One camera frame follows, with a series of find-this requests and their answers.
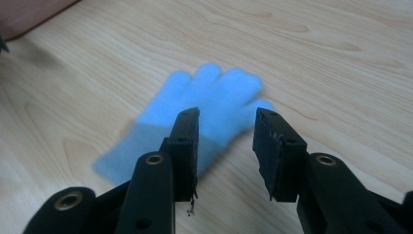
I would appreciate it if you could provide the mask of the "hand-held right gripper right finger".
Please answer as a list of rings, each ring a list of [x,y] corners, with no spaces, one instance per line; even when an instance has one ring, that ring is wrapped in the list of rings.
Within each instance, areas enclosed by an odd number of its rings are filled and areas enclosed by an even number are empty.
[[[307,142],[275,111],[258,108],[252,149],[270,199],[294,203]]]

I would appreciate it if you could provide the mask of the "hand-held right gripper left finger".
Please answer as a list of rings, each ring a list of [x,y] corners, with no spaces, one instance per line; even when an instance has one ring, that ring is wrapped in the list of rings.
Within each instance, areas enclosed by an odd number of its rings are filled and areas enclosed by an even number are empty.
[[[164,149],[172,161],[176,202],[190,202],[197,197],[199,115],[198,107],[179,112],[164,141]]]

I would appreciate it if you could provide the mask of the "blue glove grey cuff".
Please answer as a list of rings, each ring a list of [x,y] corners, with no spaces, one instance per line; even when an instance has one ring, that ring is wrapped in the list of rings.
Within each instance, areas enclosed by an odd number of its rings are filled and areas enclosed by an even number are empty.
[[[197,107],[200,109],[197,174],[202,175],[231,141],[253,128],[257,108],[274,108],[260,96],[262,90],[262,80],[240,68],[224,72],[220,66],[207,63],[194,75],[173,72],[126,136],[100,156],[93,168],[115,185],[130,180],[137,159],[159,149],[178,113]]]

